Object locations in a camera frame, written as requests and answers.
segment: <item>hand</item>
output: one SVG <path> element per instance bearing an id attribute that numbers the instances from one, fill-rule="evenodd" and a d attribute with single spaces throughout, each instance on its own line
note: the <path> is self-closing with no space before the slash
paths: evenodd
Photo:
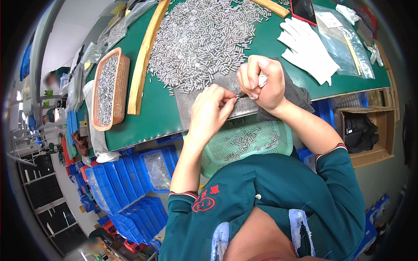
<path id="1" fill-rule="evenodd" d="M 267 75 L 267 84 L 258 86 L 258 73 L 260 70 Z M 283 103 L 285 99 L 285 78 L 280 62 L 264 56 L 251 55 L 248 63 L 241 65 L 237 72 L 238 83 L 241 91 L 249 97 L 256 99 L 258 106 L 266 111 L 273 111 Z"/>
<path id="2" fill-rule="evenodd" d="M 199 93 L 191 108 L 187 142 L 203 149 L 225 123 L 236 102 L 236 94 L 217 84 L 212 84 Z"/>

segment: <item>red phone case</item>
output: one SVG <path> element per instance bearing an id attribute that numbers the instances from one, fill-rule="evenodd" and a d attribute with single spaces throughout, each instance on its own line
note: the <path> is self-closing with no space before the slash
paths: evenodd
<path id="1" fill-rule="evenodd" d="M 300 17 L 300 16 L 298 16 L 298 15 L 295 15 L 294 13 L 293 13 L 293 6 L 292 6 L 292 0 L 290 0 L 290 10 L 291 10 L 291 13 L 292 13 L 292 16 L 293 17 L 295 17 L 295 18 L 297 18 L 297 19 L 299 19 L 299 20 L 302 20 L 303 22 L 307 22 L 308 24 L 310 24 L 310 25 L 313 25 L 313 26 L 317 26 L 317 24 L 315 24 L 315 23 L 313 23 L 313 22 L 311 22 L 311 21 L 309 21 L 309 20 L 306 20 L 305 18 L 303 18 L 303 17 Z"/>

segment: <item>light blue patch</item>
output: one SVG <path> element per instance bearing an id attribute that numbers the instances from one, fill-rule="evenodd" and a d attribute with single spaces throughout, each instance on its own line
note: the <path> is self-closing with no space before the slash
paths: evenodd
<path id="1" fill-rule="evenodd" d="M 312 233 L 309 230 L 308 219 L 305 211 L 301 209 L 289 209 L 290 231 L 292 234 L 292 243 L 295 247 L 296 255 L 299 257 L 298 249 L 301 247 L 301 228 L 302 224 L 305 226 L 306 233 L 311 244 L 311 256 L 315 256 L 314 244 L 312 242 Z"/>
<path id="2" fill-rule="evenodd" d="M 215 229 L 212 237 L 211 261 L 215 261 L 216 256 L 219 256 L 219 261 L 223 260 L 225 251 L 228 247 L 228 238 L 229 222 L 220 223 Z"/>

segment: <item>cardboard box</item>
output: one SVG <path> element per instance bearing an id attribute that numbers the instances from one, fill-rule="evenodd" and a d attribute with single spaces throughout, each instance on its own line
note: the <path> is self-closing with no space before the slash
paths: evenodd
<path id="1" fill-rule="evenodd" d="M 345 130 L 344 113 L 366 113 L 367 117 L 377 126 L 379 141 L 372 150 L 350 154 L 354 168 L 370 165 L 381 160 L 393 157 L 393 143 L 395 141 L 395 108 L 382 106 L 350 107 L 337 109 L 341 116 L 342 129 Z M 345 131 L 342 132 L 342 140 L 345 140 Z"/>

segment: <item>pile of metal pins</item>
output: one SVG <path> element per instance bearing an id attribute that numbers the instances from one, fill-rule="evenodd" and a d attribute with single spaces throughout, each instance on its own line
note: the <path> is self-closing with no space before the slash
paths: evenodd
<path id="1" fill-rule="evenodd" d="M 116 82 L 116 68 L 119 55 L 109 58 L 104 64 L 97 84 L 99 110 L 97 119 L 101 124 L 109 125 L 112 121 L 113 92 Z"/>
<path id="2" fill-rule="evenodd" d="M 248 58 L 244 50 L 255 36 L 253 23 L 269 16 L 271 11 L 250 0 L 178 3 L 161 22 L 147 73 L 180 93 L 204 89 L 215 73 L 238 70 Z"/>
<path id="3" fill-rule="evenodd" d="M 248 149 L 250 148 L 251 144 L 255 142 L 255 137 L 257 136 L 256 132 L 259 130 L 261 130 L 261 127 L 256 125 L 255 129 L 252 129 L 251 131 L 245 133 L 243 136 L 236 135 L 234 138 L 234 142 L 230 142 L 230 144 L 239 146 L 240 150 L 236 153 L 231 153 L 230 155 L 226 156 L 224 158 L 224 161 L 228 162 L 231 160 L 239 160 L 240 156 L 246 153 Z"/>

